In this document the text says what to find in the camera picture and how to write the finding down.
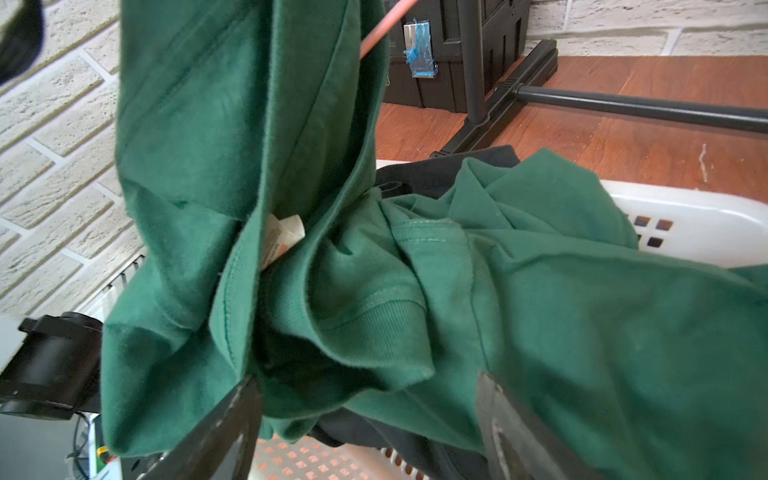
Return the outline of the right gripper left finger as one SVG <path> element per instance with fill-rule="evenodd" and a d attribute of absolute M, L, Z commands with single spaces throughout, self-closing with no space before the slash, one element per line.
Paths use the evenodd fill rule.
<path fill-rule="evenodd" d="M 240 381 L 178 445 L 139 477 L 206 480 L 249 476 L 264 416 L 257 380 Z"/>

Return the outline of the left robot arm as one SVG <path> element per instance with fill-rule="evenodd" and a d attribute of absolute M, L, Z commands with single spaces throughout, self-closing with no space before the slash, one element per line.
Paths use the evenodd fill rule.
<path fill-rule="evenodd" d="M 141 243 L 114 167 L 119 5 L 44 1 L 1 87 L 1 475 L 83 474 L 98 345 L 86 303 Z"/>

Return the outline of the black t-shirt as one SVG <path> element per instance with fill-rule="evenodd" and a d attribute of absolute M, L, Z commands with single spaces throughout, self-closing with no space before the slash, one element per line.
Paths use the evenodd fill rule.
<path fill-rule="evenodd" d="M 391 447 L 435 479 L 489 477 L 476 386 L 517 356 L 514 218 L 495 188 L 517 163 L 498 147 L 393 165 L 332 224 L 307 293 L 338 378 L 315 438 Z"/>

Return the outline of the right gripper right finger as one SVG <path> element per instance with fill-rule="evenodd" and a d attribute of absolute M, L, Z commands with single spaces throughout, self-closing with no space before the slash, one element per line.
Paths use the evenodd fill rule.
<path fill-rule="evenodd" d="M 476 416 L 493 479 L 600 477 L 487 372 L 477 379 Z"/>

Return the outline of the pink hanger of green shirt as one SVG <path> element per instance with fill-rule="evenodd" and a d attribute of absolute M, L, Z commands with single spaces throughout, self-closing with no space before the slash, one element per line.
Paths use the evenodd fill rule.
<path fill-rule="evenodd" d="M 359 58 L 363 59 L 419 0 L 399 0 L 363 38 Z"/>

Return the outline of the green t-shirt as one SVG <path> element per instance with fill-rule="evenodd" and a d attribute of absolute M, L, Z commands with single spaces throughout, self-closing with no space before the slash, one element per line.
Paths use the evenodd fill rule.
<path fill-rule="evenodd" d="M 264 437 L 338 408 L 481 451 L 478 375 L 615 479 L 767 475 L 767 269 L 642 252 L 548 150 L 382 197 L 378 1 L 125 1 L 116 168 L 148 249 L 103 333 L 121 456 L 243 378 Z"/>

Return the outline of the white perforated laundry basket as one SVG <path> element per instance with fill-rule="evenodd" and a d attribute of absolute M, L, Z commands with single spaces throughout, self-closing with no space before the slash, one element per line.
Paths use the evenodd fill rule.
<path fill-rule="evenodd" d="M 487 373 L 608 478 L 765 478 L 766 206 L 602 181 L 548 152 L 495 188 L 514 218 L 517 356 L 508 377 Z M 256 369 L 285 438 L 333 411 L 307 293 L 342 212 L 261 281 Z"/>

